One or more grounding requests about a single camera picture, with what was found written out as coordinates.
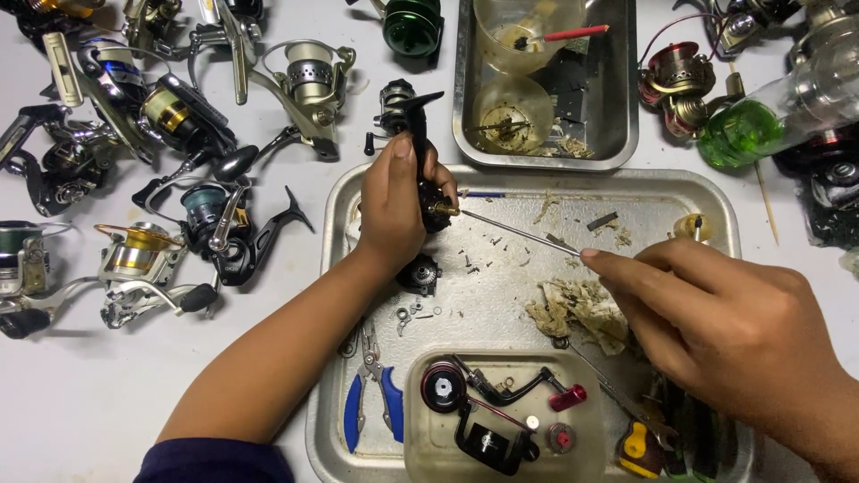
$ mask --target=green spool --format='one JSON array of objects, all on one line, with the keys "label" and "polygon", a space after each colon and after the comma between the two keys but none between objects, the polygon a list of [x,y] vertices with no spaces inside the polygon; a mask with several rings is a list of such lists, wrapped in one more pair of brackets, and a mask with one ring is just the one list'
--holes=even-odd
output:
[{"label": "green spool", "polygon": [[0,222],[0,254],[18,255],[24,248],[24,240],[41,233],[42,228],[30,222]]},{"label": "green spool", "polygon": [[424,58],[438,49],[443,23],[440,0],[391,0],[382,35],[394,52]]}]

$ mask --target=red brush handle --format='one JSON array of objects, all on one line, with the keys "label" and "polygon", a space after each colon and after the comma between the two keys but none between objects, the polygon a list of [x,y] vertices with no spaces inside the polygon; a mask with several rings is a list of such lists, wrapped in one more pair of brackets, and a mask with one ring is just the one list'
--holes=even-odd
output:
[{"label": "red brush handle", "polygon": [[608,31],[607,25],[598,25],[596,27],[577,28],[576,30],[567,30],[566,32],[556,32],[543,36],[544,42],[555,42],[557,40],[578,39],[580,37],[590,37],[591,35],[600,35]]}]

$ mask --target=stainless steel tray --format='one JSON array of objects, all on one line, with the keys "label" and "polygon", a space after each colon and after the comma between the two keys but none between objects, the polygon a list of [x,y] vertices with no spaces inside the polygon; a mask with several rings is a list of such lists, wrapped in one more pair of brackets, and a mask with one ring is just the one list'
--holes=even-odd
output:
[{"label": "stainless steel tray", "polygon": [[[606,35],[591,39],[588,55],[583,62],[578,61],[580,68],[575,70],[578,76],[583,77],[575,82],[580,86],[585,84],[581,86],[584,87],[582,98],[576,102],[577,106],[580,104],[580,112],[566,116],[584,123],[571,125],[570,131],[594,154],[587,159],[494,155],[477,149],[479,135],[476,132],[464,132],[465,128],[477,125],[472,119],[474,98],[496,72],[480,58],[474,37],[477,21],[472,0],[460,0],[454,78],[454,138],[463,154],[479,164],[490,166],[581,171],[606,171],[629,161],[638,146],[635,0],[589,0],[584,25],[602,24],[609,25],[611,29]],[[567,72],[558,72],[557,75],[568,76]],[[535,78],[538,74],[539,71],[530,77]]]},{"label": "stainless steel tray", "polygon": [[[326,207],[322,272],[349,251],[345,227],[353,219],[361,196],[361,181],[368,165],[352,169],[334,186]],[[562,172],[549,174],[532,169],[469,168],[452,166],[460,189],[475,192],[504,192],[507,198],[467,197],[465,209],[495,218],[502,223],[534,234],[552,232],[576,248],[593,247],[633,255],[667,237],[674,222],[690,212],[703,212],[713,223],[715,236],[710,245],[740,257],[740,239],[734,210],[724,194],[704,177],[679,170],[620,169],[613,174]],[[550,206],[538,224],[533,220],[545,201],[546,190],[562,198]],[[632,245],[618,248],[615,232],[605,230],[594,236],[586,223],[616,211],[620,224],[631,232]],[[490,240],[502,237],[493,245]],[[411,364],[436,348],[547,349],[548,338],[539,333],[525,314],[524,303],[539,296],[536,283],[552,277],[592,278],[587,269],[565,263],[564,254],[538,243],[514,238],[508,232],[477,220],[461,217],[453,226],[431,236],[424,247],[442,267],[435,297],[424,298],[424,314],[435,307],[442,314],[413,320],[403,337],[397,335],[393,319],[396,307],[408,306],[414,296],[392,287],[368,312],[375,322],[381,347],[381,361],[391,365],[393,382],[405,387]],[[465,254],[480,272],[467,274]],[[587,345],[588,355],[629,394],[646,391],[650,367],[638,362],[630,351],[606,358],[600,349]],[[395,443],[382,418],[381,395],[375,385],[364,393],[367,417],[361,441],[354,455],[343,439],[343,410],[346,393],[356,374],[360,356],[333,358],[308,402],[306,439],[308,456],[317,475],[325,483],[408,481],[403,462],[403,445]],[[609,398],[603,399],[606,454],[614,455],[617,441],[629,419]],[[725,460],[719,481],[748,481],[754,457],[752,431],[743,425],[728,425]],[[617,468],[610,457],[606,465],[608,482],[638,481]]]}]

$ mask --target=plastic container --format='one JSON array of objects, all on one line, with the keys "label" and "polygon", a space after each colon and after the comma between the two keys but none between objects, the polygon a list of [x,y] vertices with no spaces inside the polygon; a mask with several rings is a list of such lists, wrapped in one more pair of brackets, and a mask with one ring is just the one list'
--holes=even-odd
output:
[{"label": "plastic container", "polygon": [[711,166],[736,168],[857,121],[859,32],[854,32],[716,113],[702,132],[698,152]]},{"label": "plastic container", "polygon": [[480,145],[491,154],[528,153],[551,133],[555,110],[545,89],[523,76],[497,76],[474,98],[477,125],[527,121],[531,125],[488,129],[475,133]]},{"label": "plastic container", "polygon": [[544,67],[566,41],[513,48],[520,37],[538,37],[582,26],[584,0],[474,0],[475,33],[484,62],[506,74],[530,74]]},{"label": "plastic container", "polygon": [[[439,414],[430,411],[420,395],[423,373],[435,361],[455,352],[472,369],[480,369],[492,383],[512,377],[510,390],[537,376],[539,369],[548,367],[565,386],[581,384],[588,391],[588,400],[566,411],[555,413],[548,399],[556,394],[547,383],[541,383],[516,403],[499,408],[509,416],[525,422],[528,416],[539,420],[537,434],[531,437],[540,449],[536,462],[522,462],[519,472],[504,476],[460,451],[454,441],[459,417],[456,413]],[[474,389],[468,394],[482,400]],[[593,483],[600,481],[606,471],[605,434],[600,406],[600,383],[594,373],[572,352],[564,351],[498,351],[498,350],[436,350],[418,358],[409,369],[405,383],[405,469],[412,483],[497,483],[498,481],[534,483]],[[474,422],[513,441],[520,428],[479,408],[469,418]],[[553,423],[565,423],[576,431],[576,446],[562,455],[554,454],[548,446],[547,433]]]}]

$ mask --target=plastic bottle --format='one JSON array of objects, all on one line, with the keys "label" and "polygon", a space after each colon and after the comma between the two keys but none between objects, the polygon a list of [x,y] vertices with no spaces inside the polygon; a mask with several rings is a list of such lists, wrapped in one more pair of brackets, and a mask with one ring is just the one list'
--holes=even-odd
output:
[{"label": "plastic bottle", "polygon": [[736,168],[859,121],[859,32],[716,113],[698,141],[711,166]]}]

